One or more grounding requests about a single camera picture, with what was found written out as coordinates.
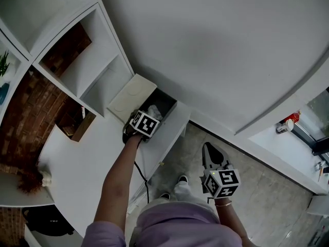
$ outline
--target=brick wall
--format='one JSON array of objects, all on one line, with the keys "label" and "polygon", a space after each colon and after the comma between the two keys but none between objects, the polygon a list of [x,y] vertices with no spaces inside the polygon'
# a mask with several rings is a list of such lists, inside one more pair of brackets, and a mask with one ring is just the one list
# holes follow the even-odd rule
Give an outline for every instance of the brick wall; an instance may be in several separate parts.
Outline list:
[{"label": "brick wall", "polygon": [[0,163],[22,169],[35,165],[53,126],[65,113],[81,116],[81,106],[37,70],[28,71],[0,126]]},{"label": "brick wall", "polygon": [[19,246],[24,238],[24,223],[21,208],[0,207],[0,246]]}]

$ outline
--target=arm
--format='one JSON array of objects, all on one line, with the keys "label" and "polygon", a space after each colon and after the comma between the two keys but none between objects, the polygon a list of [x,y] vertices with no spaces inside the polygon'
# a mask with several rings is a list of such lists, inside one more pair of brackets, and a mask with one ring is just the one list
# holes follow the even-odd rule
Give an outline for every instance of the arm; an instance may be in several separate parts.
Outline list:
[{"label": "arm", "polygon": [[109,170],[103,184],[102,195],[94,221],[109,221],[124,231],[129,200],[129,185],[141,137],[141,135],[135,135],[127,141],[119,157]]},{"label": "arm", "polygon": [[[222,206],[228,204],[229,202],[230,200],[228,198],[215,199],[215,205],[217,206]],[[235,213],[233,206],[231,204],[223,207],[217,206],[216,210],[221,224],[231,228],[241,237],[243,247],[254,247],[255,245],[249,240],[247,232],[243,227],[239,217]]]}]

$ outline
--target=red object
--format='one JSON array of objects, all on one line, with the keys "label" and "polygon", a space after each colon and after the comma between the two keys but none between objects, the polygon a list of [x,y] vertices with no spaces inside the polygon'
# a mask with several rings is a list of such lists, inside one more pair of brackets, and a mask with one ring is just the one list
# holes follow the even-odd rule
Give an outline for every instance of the red object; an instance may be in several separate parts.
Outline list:
[{"label": "red object", "polygon": [[300,111],[290,114],[287,118],[284,119],[284,121],[288,121],[289,119],[294,121],[294,124],[299,121]]}]

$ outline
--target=white pants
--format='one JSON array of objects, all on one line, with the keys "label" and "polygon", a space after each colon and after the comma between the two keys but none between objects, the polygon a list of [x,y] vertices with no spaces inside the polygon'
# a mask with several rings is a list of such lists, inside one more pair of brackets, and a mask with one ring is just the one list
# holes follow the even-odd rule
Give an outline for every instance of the white pants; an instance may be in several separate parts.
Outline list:
[{"label": "white pants", "polygon": [[[178,201],[193,203],[193,204],[199,205],[199,206],[205,208],[206,210],[214,213],[214,210],[209,206],[209,204],[207,202],[192,195],[191,187],[189,186],[189,184],[187,182],[179,181],[174,188],[174,193],[175,193],[175,196]],[[146,205],[141,210],[141,213],[156,205],[169,203],[169,202],[170,201],[165,198],[155,199],[155,200],[151,201],[148,205]]]}]

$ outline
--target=black bag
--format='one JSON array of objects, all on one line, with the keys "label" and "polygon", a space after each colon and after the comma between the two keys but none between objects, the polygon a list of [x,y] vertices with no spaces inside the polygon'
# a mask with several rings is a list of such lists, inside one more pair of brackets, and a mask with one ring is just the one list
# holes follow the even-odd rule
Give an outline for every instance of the black bag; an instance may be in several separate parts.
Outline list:
[{"label": "black bag", "polygon": [[55,205],[26,207],[22,209],[22,214],[31,231],[37,231],[48,236],[72,235],[74,232],[73,227],[65,220]]}]

